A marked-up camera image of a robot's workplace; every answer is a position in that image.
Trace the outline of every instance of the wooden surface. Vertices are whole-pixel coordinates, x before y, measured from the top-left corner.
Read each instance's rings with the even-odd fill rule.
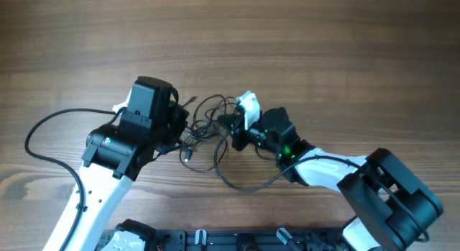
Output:
[[[24,138],[70,107],[110,109],[137,76],[171,82],[184,101],[253,90],[285,106],[299,135],[329,152],[393,151],[443,202],[432,241],[460,245],[459,0],[0,1],[0,250],[41,250],[74,181],[28,156]],[[194,109],[197,103],[191,104]],[[31,148],[78,169],[88,133],[110,117],[66,114]],[[212,163],[201,145],[190,164]],[[277,173],[252,148],[222,173],[244,187]],[[343,197],[282,179],[256,194],[197,174],[171,153],[143,168],[108,228],[127,218],[156,228],[341,226]]]

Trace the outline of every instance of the robotic arm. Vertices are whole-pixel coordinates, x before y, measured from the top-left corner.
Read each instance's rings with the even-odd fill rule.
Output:
[[[357,215],[341,233],[353,249],[405,250],[443,213],[440,201],[390,151],[377,149],[358,157],[330,154],[301,140],[284,108],[262,113],[251,91],[236,102],[233,114],[218,117],[230,130],[232,147],[241,151],[252,144],[270,151],[290,182],[341,192]],[[80,191],[86,197],[83,215],[64,250],[94,250],[142,167],[155,160],[154,151],[164,155],[180,147],[188,112],[178,104],[178,92],[169,83],[139,77],[126,102],[114,108],[121,116],[119,126],[105,124],[89,134],[80,168],[84,189],[75,187],[44,250],[60,249],[77,214]],[[382,200],[379,192],[392,185],[397,191]],[[120,224],[103,250],[157,250],[159,232],[131,222]],[[278,233],[287,244],[289,234]],[[195,242],[205,245],[206,234],[205,240],[202,236],[197,233]]]

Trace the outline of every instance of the wood grain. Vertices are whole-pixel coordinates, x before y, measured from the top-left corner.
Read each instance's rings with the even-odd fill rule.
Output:
[[[171,82],[183,101],[253,90],[285,106],[298,133],[329,152],[393,151],[440,198],[432,241],[460,245],[459,0],[2,0],[0,1],[0,250],[41,250],[74,185],[23,142],[64,108],[110,109],[137,76]],[[191,104],[194,109],[197,103]],[[32,149],[81,163],[86,135],[110,117],[66,114]],[[191,165],[212,163],[210,143]],[[222,172],[258,186],[277,170],[253,149],[231,150]],[[279,180],[256,194],[177,153],[146,166],[111,217],[156,228],[341,226],[353,215],[322,188]]]

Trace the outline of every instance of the wooden table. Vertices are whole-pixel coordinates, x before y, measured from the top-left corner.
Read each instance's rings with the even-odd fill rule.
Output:
[[[189,106],[253,90],[284,106],[299,135],[343,155],[393,151],[443,202],[432,241],[460,245],[458,0],[0,1],[0,250],[41,250],[73,189],[62,168],[28,156],[30,128],[70,107],[111,109],[137,76],[172,83]],[[78,169],[88,133],[110,117],[65,114],[31,148]],[[203,144],[190,165],[212,164]],[[222,173],[239,186],[277,174],[252,148]],[[111,217],[156,228],[341,226],[344,198],[282,179],[256,194],[197,174],[171,153],[147,165]]]

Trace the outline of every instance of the white metal arm segment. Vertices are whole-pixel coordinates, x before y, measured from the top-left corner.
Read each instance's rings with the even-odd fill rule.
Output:
[[[366,163],[366,156],[347,157],[324,152],[317,147],[304,156],[303,158],[313,157],[315,155],[325,155],[343,160],[350,160],[357,165]],[[299,176],[310,186],[323,186],[335,191],[339,191],[337,183],[350,173],[354,173],[357,168],[348,166],[339,161],[317,159],[309,160],[295,166]],[[343,230],[343,236],[346,241],[357,251],[367,251],[373,247],[378,247],[379,243],[375,241],[372,235],[367,231],[359,218],[356,218],[352,223],[347,225]]]
[[[73,237],[65,249],[66,251],[94,250],[107,221],[133,183],[125,175],[121,179],[113,178],[112,170],[94,163],[88,168],[81,166],[79,174],[85,187],[87,209],[83,212]],[[43,250],[59,250],[67,237],[77,214],[76,206],[80,200],[77,189],[78,187],[75,186],[65,210]]]

